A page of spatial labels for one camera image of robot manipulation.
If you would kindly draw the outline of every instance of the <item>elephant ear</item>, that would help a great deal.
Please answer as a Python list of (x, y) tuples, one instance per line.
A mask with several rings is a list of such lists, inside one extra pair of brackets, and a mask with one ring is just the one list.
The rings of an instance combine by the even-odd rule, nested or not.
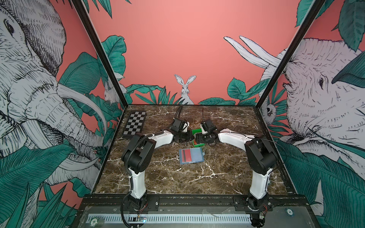
[(62, 63), (66, 33), (49, 0), (0, 0), (21, 26), (43, 66), (56, 75)]

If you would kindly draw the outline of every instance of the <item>rabbit illustration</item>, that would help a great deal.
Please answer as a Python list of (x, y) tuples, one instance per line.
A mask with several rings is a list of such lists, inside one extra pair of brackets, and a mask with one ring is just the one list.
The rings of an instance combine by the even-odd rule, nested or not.
[(195, 80), (196, 76), (195, 75), (191, 76), (188, 79), (188, 81), (186, 82), (186, 84), (184, 84), (184, 80), (179, 75), (175, 74), (175, 78), (176, 78), (177, 82), (180, 85), (182, 85), (181, 97), (184, 100), (182, 103), (183, 104), (194, 104), (194, 102), (192, 100), (190, 100), (189, 95), (188, 95), (189, 94), (188, 85)]

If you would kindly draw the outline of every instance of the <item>elephant eye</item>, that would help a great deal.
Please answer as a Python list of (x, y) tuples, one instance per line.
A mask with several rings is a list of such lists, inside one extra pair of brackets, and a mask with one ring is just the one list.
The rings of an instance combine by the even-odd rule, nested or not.
[(7, 30), (10, 32), (10, 35), (13, 36), (14, 28), (13, 28), (13, 26), (11, 26), (11, 24), (9, 23), (8, 20), (6, 20), (6, 19), (4, 20), (4, 25), (7, 28)]
[(320, 78), (320, 80), (319, 80), (319, 85), (320, 85), (320, 87), (323, 89), (323, 82), (324, 82), (324, 80), (323, 80), (323, 78)]

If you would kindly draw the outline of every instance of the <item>red card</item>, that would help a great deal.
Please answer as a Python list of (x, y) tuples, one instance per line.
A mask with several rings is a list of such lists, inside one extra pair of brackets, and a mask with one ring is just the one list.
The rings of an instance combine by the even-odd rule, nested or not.
[(182, 161), (183, 162), (191, 162), (190, 149), (182, 150)]

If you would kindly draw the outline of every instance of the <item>green container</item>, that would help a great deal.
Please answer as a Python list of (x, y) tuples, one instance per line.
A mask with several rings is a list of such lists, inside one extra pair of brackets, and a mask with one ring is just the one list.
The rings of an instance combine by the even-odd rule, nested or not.
[[(199, 129), (194, 129), (191, 132), (193, 133), (193, 136), (195, 138), (196, 133), (200, 133), (202, 131), (201, 131), (201, 128), (199, 128)], [(195, 141), (195, 139), (193, 140), (193, 146), (194, 147), (201, 147), (201, 146), (204, 146), (204, 145), (205, 145), (205, 143), (197, 144), (196, 141)]]

